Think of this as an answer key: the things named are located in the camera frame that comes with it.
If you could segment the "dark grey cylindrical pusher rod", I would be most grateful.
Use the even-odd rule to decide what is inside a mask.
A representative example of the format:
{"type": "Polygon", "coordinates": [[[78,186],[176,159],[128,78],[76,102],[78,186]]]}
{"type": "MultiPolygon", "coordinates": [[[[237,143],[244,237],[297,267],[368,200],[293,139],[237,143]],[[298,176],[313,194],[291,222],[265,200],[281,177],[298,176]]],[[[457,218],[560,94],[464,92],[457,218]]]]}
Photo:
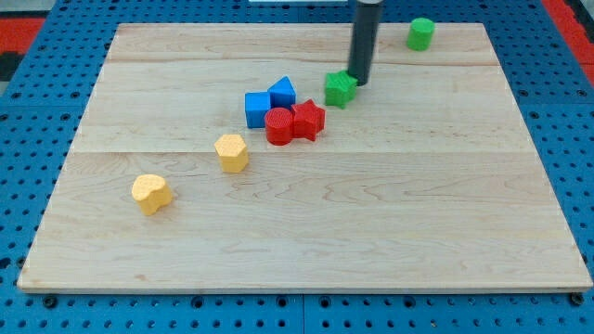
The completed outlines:
{"type": "Polygon", "coordinates": [[[383,3],[383,0],[356,1],[347,72],[358,86],[368,83],[383,3]]]}

